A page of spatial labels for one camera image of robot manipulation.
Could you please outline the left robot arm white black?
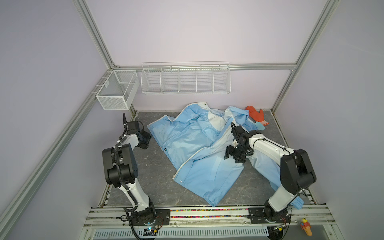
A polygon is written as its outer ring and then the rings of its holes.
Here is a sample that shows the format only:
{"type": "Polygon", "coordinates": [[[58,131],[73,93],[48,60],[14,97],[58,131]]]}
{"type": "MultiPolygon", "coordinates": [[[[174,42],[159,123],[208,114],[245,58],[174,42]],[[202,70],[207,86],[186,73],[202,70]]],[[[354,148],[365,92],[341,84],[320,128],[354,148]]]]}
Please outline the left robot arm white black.
{"type": "Polygon", "coordinates": [[[142,189],[139,169],[134,156],[140,145],[138,134],[123,134],[117,143],[102,151],[104,175],[108,185],[119,189],[131,203],[124,207],[123,222],[150,225],[156,221],[156,210],[150,197],[142,189]]]}

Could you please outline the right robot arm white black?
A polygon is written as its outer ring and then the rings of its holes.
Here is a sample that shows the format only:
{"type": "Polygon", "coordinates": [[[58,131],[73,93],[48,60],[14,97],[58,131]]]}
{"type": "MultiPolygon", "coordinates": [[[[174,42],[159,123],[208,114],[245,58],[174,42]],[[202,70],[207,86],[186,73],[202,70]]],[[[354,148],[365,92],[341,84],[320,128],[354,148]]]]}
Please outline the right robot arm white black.
{"type": "Polygon", "coordinates": [[[284,147],[262,134],[249,132],[235,137],[234,146],[227,146],[224,159],[233,157],[235,163],[244,163],[248,157],[261,153],[278,166],[280,186],[270,197],[262,211],[262,217],[270,223],[286,215],[288,205],[309,186],[317,181],[311,160],[306,151],[284,147]]]}

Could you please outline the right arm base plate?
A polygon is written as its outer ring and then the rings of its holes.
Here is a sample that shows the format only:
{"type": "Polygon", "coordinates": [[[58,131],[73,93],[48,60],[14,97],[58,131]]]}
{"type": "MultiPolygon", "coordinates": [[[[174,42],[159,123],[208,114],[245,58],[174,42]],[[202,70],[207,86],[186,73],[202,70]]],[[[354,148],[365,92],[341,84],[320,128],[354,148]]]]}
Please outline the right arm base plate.
{"type": "Polygon", "coordinates": [[[287,209],[275,212],[271,208],[254,207],[248,208],[248,219],[252,224],[288,224],[291,222],[291,215],[287,209]]]}

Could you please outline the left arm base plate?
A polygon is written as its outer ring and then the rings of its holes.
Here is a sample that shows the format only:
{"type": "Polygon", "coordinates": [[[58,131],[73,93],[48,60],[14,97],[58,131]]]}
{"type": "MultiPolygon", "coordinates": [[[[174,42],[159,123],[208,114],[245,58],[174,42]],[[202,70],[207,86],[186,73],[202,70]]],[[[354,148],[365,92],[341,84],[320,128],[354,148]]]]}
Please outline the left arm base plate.
{"type": "Polygon", "coordinates": [[[134,212],[131,216],[131,222],[134,226],[168,226],[170,220],[170,209],[155,209],[153,213],[151,211],[141,214],[134,212]]]}

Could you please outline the light blue zip jacket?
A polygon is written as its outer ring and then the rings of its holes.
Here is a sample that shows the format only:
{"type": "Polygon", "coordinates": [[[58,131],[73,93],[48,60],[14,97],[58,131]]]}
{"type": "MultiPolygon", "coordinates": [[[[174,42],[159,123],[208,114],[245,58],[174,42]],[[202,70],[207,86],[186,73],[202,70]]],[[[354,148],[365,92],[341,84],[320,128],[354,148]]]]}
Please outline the light blue zip jacket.
{"type": "Polygon", "coordinates": [[[177,172],[174,181],[215,207],[244,169],[233,158],[224,160],[234,137],[231,123],[257,130],[249,112],[236,107],[211,109],[206,102],[186,106],[173,118],[163,116],[148,125],[154,139],[177,172]]]}

